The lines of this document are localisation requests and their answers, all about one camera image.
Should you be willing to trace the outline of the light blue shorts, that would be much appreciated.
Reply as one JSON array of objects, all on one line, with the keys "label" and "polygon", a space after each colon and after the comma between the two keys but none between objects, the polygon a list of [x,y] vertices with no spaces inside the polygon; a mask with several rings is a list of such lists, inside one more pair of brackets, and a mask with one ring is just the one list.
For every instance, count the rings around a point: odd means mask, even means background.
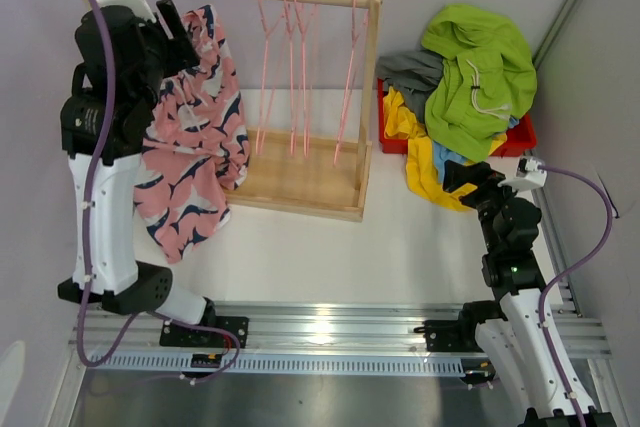
[{"label": "light blue shorts", "polygon": [[444,179],[444,163],[459,164],[485,161],[506,141],[506,132],[519,125],[510,115],[487,115],[463,112],[460,119],[448,120],[443,114],[425,113],[425,123],[433,142],[434,163],[439,181]]}]

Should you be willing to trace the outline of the yellow shorts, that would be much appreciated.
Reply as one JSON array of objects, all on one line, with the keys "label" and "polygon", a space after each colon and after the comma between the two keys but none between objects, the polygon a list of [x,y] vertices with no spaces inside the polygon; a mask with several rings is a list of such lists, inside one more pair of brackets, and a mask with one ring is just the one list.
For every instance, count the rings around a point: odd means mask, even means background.
[{"label": "yellow shorts", "polygon": [[440,207],[457,212],[469,211],[460,199],[475,187],[467,184],[453,193],[443,190],[443,180],[439,181],[434,163],[433,142],[424,125],[405,104],[403,95],[389,87],[383,106],[385,135],[388,138],[406,140],[408,144],[405,171],[409,190]]}]

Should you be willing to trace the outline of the pink hanger of green shorts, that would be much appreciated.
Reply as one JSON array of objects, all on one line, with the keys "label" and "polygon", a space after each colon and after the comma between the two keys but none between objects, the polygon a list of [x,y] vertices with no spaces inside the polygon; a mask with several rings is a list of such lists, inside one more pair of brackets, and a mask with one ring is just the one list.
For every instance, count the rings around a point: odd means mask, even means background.
[{"label": "pink hanger of green shorts", "polygon": [[272,107],[275,97],[275,87],[272,86],[270,91],[267,91],[267,81],[269,77],[269,66],[270,66],[270,53],[271,49],[271,40],[275,34],[278,33],[281,23],[284,20],[284,12],[281,12],[272,22],[270,22],[267,18],[264,0],[257,0],[258,9],[260,15],[261,27],[264,34],[264,50],[263,50],[263,61],[262,61],[262,73],[261,73],[261,83],[260,83],[260,97],[259,97],[259,120],[258,126],[256,129],[256,143],[255,143],[255,153],[257,155],[261,155],[264,150],[264,142],[266,138],[266,132],[268,123],[272,113]]}]

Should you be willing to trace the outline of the pink shark print shorts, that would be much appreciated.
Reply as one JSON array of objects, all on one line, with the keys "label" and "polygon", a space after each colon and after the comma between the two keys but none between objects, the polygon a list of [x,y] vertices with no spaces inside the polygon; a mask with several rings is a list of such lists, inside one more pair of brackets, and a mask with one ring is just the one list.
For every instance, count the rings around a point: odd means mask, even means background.
[{"label": "pink shark print shorts", "polygon": [[170,264],[229,221],[226,194],[245,181],[251,152],[236,66],[215,8],[191,10],[182,24],[199,62],[161,85],[133,197]]}]

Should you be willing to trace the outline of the lime green shorts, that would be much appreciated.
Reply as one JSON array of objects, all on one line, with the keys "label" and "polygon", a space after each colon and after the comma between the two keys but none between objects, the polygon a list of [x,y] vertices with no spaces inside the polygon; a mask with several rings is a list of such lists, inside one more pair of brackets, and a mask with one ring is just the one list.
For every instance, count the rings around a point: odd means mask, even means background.
[{"label": "lime green shorts", "polygon": [[428,24],[421,46],[442,57],[442,78],[425,103],[432,140],[472,162],[533,105],[537,73],[523,34],[508,17],[450,4]]}]

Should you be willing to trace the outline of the pink hanger of blue shorts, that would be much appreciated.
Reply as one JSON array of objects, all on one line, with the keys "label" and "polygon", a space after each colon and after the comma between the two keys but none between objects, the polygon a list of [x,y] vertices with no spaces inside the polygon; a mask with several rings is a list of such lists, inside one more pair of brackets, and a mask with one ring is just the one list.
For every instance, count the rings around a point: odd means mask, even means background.
[{"label": "pink hanger of blue shorts", "polygon": [[297,145],[297,127],[298,127],[298,102],[295,90],[295,62],[294,62],[294,33],[295,24],[291,17],[291,4],[289,0],[283,1],[283,14],[285,20],[285,32],[289,46],[289,100],[290,100],[290,155],[294,156]]}]

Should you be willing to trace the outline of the grey shorts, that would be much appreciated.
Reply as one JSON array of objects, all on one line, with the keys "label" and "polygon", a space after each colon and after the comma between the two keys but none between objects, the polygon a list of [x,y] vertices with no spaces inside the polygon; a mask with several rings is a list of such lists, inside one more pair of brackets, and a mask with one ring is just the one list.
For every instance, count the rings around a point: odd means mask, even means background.
[{"label": "grey shorts", "polygon": [[414,50],[381,56],[376,75],[403,95],[414,110],[425,107],[443,76],[443,57],[429,50]]}]

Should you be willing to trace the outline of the pink hanger of grey shorts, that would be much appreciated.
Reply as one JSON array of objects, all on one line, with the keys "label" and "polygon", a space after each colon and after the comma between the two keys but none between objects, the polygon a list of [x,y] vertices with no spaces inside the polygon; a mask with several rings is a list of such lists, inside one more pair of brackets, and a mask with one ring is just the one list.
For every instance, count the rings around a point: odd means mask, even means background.
[{"label": "pink hanger of grey shorts", "polygon": [[304,17],[305,7],[299,0],[294,0],[294,11],[296,23],[300,34],[300,55],[301,55],[301,95],[303,107],[303,154],[305,157],[309,155],[310,143],[310,117],[309,117],[309,101],[307,89],[307,33],[314,20],[317,6],[313,5],[311,13],[308,17]]}]

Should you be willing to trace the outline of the pink wire hanger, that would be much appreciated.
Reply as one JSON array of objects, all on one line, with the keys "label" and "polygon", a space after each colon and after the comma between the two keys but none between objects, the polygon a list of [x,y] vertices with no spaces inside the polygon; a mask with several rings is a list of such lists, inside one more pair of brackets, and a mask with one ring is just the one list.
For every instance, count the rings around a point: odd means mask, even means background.
[{"label": "pink wire hanger", "polygon": [[357,2],[358,0],[352,0],[351,7],[351,28],[350,28],[350,39],[351,39],[351,51],[349,56],[349,63],[346,73],[345,86],[343,90],[343,98],[342,98],[342,107],[341,107],[341,115],[339,122],[338,134],[336,137],[336,144],[333,155],[333,166],[336,167],[338,164],[343,140],[344,133],[346,129],[346,123],[348,120],[349,109],[351,106],[352,94],[355,86],[355,80],[358,72],[358,60],[356,59],[356,52],[358,49],[360,38],[363,36],[364,31],[368,27],[368,12],[365,12],[361,19],[357,18]]}]

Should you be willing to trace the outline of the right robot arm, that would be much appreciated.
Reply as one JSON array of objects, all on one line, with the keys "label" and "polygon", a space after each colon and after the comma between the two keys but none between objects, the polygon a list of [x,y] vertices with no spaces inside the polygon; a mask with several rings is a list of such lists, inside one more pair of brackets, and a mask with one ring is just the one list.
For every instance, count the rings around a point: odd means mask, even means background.
[{"label": "right robot arm", "polygon": [[571,364],[548,302],[557,282],[545,280],[533,252],[542,212],[519,194],[543,186],[548,167],[523,157],[511,179],[486,162],[448,161],[444,171],[445,192],[474,188],[460,202],[478,214],[486,246],[482,273],[494,296],[463,306],[455,324],[458,342],[488,357],[523,425],[615,425]]}]

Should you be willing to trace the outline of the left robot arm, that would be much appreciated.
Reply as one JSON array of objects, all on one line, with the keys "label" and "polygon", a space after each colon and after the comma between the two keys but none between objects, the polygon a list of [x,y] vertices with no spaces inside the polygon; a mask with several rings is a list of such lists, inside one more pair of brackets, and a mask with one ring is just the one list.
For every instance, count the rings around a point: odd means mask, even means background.
[{"label": "left robot arm", "polygon": [[139,261],[133,221],[173,264],[230,219],[227,193],[246,179],[250,139],[236,68],[215,9],[153,19],[124,6],[89,12],[75,33],[82,60],[61,114],[73,176],[78,258],[61,299],[125,317],[152,313],[197,347],[216,337],[212,300]]}]

